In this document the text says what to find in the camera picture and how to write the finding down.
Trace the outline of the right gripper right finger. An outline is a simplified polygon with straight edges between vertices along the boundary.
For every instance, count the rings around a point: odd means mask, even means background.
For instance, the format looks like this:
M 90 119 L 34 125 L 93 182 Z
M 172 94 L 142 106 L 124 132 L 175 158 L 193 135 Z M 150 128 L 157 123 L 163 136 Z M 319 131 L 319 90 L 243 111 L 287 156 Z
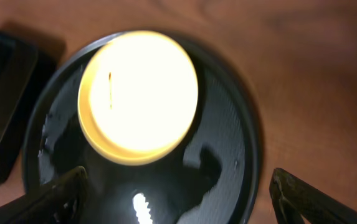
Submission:
M 269 185 L 277 223 L 357 223 L 357 212 L 282 168 L 274 169 Z

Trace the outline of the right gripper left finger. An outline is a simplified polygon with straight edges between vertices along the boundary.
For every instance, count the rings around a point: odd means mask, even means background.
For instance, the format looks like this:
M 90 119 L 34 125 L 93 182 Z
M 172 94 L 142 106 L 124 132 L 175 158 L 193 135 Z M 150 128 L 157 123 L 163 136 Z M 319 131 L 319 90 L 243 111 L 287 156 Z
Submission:
M 88 175 L 77 166 L 0 207 L 0 224 L 78 223 L 88 197 Z

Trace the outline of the yellow plate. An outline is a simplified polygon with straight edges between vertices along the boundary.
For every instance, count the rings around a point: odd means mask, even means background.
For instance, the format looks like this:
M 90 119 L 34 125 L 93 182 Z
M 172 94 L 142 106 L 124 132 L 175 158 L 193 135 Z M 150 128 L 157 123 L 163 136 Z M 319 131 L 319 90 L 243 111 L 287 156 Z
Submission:
M 183 47 L 165 34 L 129 31 L 90 59 L 77 97 L 80 127 L 102 157 L 140 166 L 186 137 L 199 101 L 198 76 Z

